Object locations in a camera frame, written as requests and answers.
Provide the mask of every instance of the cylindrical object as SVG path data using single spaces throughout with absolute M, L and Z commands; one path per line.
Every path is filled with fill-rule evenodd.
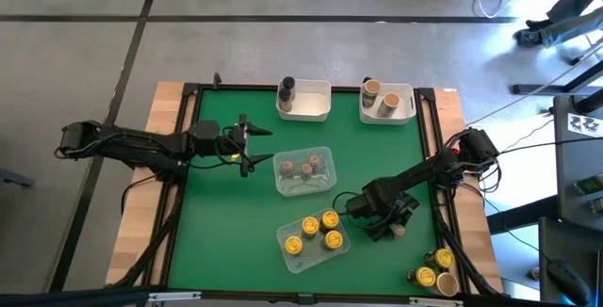
M 448 269 L 454 265 L 454 254 L 447 249 L 430 251 L 423 256 L 427 267 Z
M 435 278 L 435 284 L 429 287 L 428 290 L 444 297 L 454 297 L 459 293 L 459 281 L 448 272 L 440 273 Z
M 291 76 L 287 76 L 283 79 L 283 88 L 291 91 L 291 101 L 295 100 L 295 79 Z
M 343 235 L 338 231 L 330 231 L 324 235 L 322 246 L 326 250 L 336 250 L 343 245 Z
M 324 212 L 320 219 L 320 231 L 327 234 L 339 224 L 339 215 L 334 210 Z
M 368 80 L 362 85 L 362 106 L 371 107 L 381 91 L 381 84 L 377 80 Z
M 300 255 L 303 249 L 303 242 L 298 236 L 290 236 L 285 240 L 285 251 L 289 255 Z
M 301 222 L 301 235 L 313 239 L 318 233 L 318 220 L 314 217 L 305 218 Z
M 312 172 L 316 173 L 318 166 L 320 166 L 320 157 L 318 155 L 310 156 L 310 166 L 312 167 Z
M 290 112 L 293 109 L 293 101 L 291 99 L 291 90 L 279 90 L 279 108 L 284 112 Z
M 589 95 L 576 103 L 576 110 L 580 113 L 591 113 L 603 106 L 603 89 Z
M 428 288 L 435 284 L 435 273 L 429 267 L 419 267 L 407 271 L 406 280 L 409 283 Z
M 401 99 L 396 93 L 387 93 L 383 96 L 383 100 L 377 109 L 377 116 L 380 118 L 389 118 L 394 114 L 396 108 L 399 107 Z
M 293 162 L 291 162 L 291 161 L 283 162 L 283 164 L 281 165 L 281 173 L 283 174 L 284 177 L 287 177 L 287 178 L 293 177 L 293 175 L 295 174 L 295 172 L 293 171 Z
M 312 178 L 312 166 L 310 164 L 301 165 L 301 178 L 303 180 L 310 180 Z

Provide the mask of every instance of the green table mat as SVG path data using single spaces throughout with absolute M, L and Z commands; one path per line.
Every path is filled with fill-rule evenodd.
M 333 93 L 325 122 L 284 121 L 275 108 L 275 91 L 205 90 L 200 120 L 220 127 L 239 113 L 274 133 L 250 137 L 249 154 L 269 154 L 326 146 L 333 152 L 336 185 L 328 192 L 285 198 L 276 190 L 271 159 L 248 178 L 238 166 L 190 170 L 171 264 L 169 287 L 189 289 L 428 294 L 405 280 L 408 269 L 436 248 L 429 192 L 422 184 L 409 191 L 420 201 L 406 235 L 373 242 L 342 217 L 350 251 L 300 274 L 286 268 L 276 239 L 279 227 L 331 206 L 337 193 L 361 192 L 374 178 L 398 174 L 423 160 L 417 118 L 402 126 L 360 122 L 357 93 Z M 196 157 L 211 165 L 216 157 Z

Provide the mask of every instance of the white container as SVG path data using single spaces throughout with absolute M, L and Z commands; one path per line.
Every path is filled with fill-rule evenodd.
M 302 164 L 310 161 L 312 155 L 320 158 L 320 164 L 310 179 L 303 180 L 300 169 Z M 293 162 L 294 175 L 292 177 L 287 178 L 281 173 L 281 166 L 285 161 Z M 277 153 L 272 157 L 272 165 L 276 189 L 285 197 L 327 191 L 337 183 L 333 155 L 328 147 Z
M 396 93 L 402 103 L 396 108 L 391 117 L 380 118 L 377 116 L 377 110 L 383 101 L 383 96 L 389 92 Z M 360 107 L 360 121 L 368 124 L 405 124 L 416 115 L 415 93 L 413 92 L 413 87 L 405 84 L 381 83 L 381 91 L 379 92 L 379 95 L 377 95 L 375 104 L 370 108 L 362 107 L 361 91 L 358 98 L 358 105 Z
M 331 84 L 322 80 L 295 79 L 293 108 L 289 112 L 281 110 L 277 95 L 276 110 L 279 111 L 279 115 L 283 120 L 325 121 L 331 111 Z
M 311 214 L 310 217 L 316 218 L 318 221 L 322 218 L 324 212 L 332 210 L 331 208 L 323 209 L 320 212 Z M 335 227 L 335 230 L 340 232 L 343 236 L 343 245 L 337 250 L 325 250 L 320 246 L 324 239 L 324 234 L 318 231 L 318 234 L 312 239 L 308 240 L 302 236 L 302 221 L 303 218 L 295 222 L 286 224 L 276 231 L 276 239 L 279 241 L 281 252 L 285 258 L 286 267 L 291 273 L 298 274 L 308 269 L 309 267 L 316 266 L 329 259 L 336 257 L 337 255 L 344 254 L 350 250 L 351 243 L 348 238 L 346 230 L 343 229 L 341 222 Z M 290 236 L 298 236 L 303 242 L 303 248 L 300 255 L 291 255 L 285 250 L 285 241 Z

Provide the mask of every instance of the white cable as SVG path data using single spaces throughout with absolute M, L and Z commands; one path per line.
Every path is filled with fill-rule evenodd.
M 495 13 L 494 13 L 494 14 L 492 14 L 492 15 L 489 15 L 489 14 L 488 14 L 488 13 L 487 13 L 487 12 L 486 12 L 484 9 L 483 9 L 483 6 L 481 5 L 481 0 L 473 0 L 473 9 L 474 9 L 474 12 L 475 12 L 475 4 L 477 3 L 477 4 L 478 4 L 478 6 L 480 7 L 481 13 L 483 14 L 483 16 L 484 16 L 484 17 L 486 17 L 486 18 L 488 18 L 488 19 L 494 19 L 494 18 L 496 18 L 496 17 L 498 16 L 498 14 L 500 14 L 500 12 L 501 12 L 502 10 L 504 10 L 504 9 L 505 9 L 507 6 L 509 6 L 509 5 L 510 5 L 510 4 L 513 2 L 513 0 L 507 0 L 507 1 L 509 1 L 509 2 L 507 2 L 507 3 L 506 3 L 504 6 L 502 6 L 502 2 L 503 2 L 503 1 L 502 1 L 502 0 L 498 0 L 498 10 L 497 10 L 497 12 L 495 12 Z
M 572 71 L 573 71 L 573 70 L 574 70 L 574 69 L 575 69 L 577 66 L 581 65 L 581 64 L 582 64 L 582 62 L 586 61 L 586 60 L 587 60 L 589 57 L 593 56 L 593 55 L 594 55 L 596 52 L 598 52 L 598 50 L 599 50 L 599 49 L 601 49 L 602 47 L 603 47 L 603 45 L 602 45 L 601 47 L 598 47 L 598 48 L 596 48 L 595 50 L 593 50 L 593 52 L 591 52 L 590 54 L 588 54 L 587 56 L 585 56 L 585 57 L 584 57 L 583 59 L 581 59 L 581 60 L 580 60 L 580 61 L 579 61 L 577 64 L 575 64 L 574 66 L 570 67 L 570 68 L 569 68 L 567 71 L 563 72 L 561 75 L 559 75 L 559 76 L 555 77 L 555 78 L 554 78 L 552 81 L 550 81 L 550 82 L 547 82 L 547 83 L 543 84 L 542 86 L 540 86 L 539 88 L 535 89 L 534 91 L 531 91 L 530 93 L 528 93 L 528 94 L 526 94 L 526 95 L 524 95 L 524 96 L 520 97 L 519 99 L 517 99 L 517 100 L 515 100 L 515 101 L 513 101 L 513 102 L 511 102 L 511 103 L 509 103 L 509 104 L 507 104 L 507 105 L 502 106 L 501 108 L 499 108 L 499 109 L 497 109 L 497 110 L 493 111 L 492 113 L 489 113 L 489 114 L 487 114 L 487 115 L 484 115 L 484 116 L 482 116 L 481 118 L 479 118 L 479 119 L 477 119 L 477 120 L 475 120 L 475 121 L 473 121 L 473 122 L 468 123 L 468 124 L 467 124 L 467 126 L 470 126 L 471 124 L 475 124 L 475 123 L 477 123 L 477 122 L 479 122 L 479 121 L 482 121 L 482 120 L 484 120 L 484 119 L 486 119 L 486 118 L 489 118 L 489 117 L 491 117 L 491 116 L 493 116 L 493 115 L 497 114 L 499 111 L 504 110 L 504 109 L 507 109 L 508 107 L 510 107 L 510 106 L 512 106 L 512 105 L 515 105 L 516 103 L 518 103 L 518 102 L 520 102 L 520 101 L 523 101 L 523 100 L 525 100 L 525 99 L 529 98 L 530 96 L 532 96 L 532 95 L 534 95 L 534 94 L 536 94 L 536 93 L 540 92 L 541 90 L 545 89 L 546 87 L 548 87 L 548 86 L 550 86 L 550 85 L 554 84 L 555 82 L 559 81 L 559 80 L 560 80 L 562 77 L 564 77 L 564 76 L 568 75 L 570 72 L 572 72 Z

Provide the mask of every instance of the sticker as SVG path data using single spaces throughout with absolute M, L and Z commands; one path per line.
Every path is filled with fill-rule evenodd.
M 588 137 L 603 137 L 603 120 L 568 113 L 567 130 Z

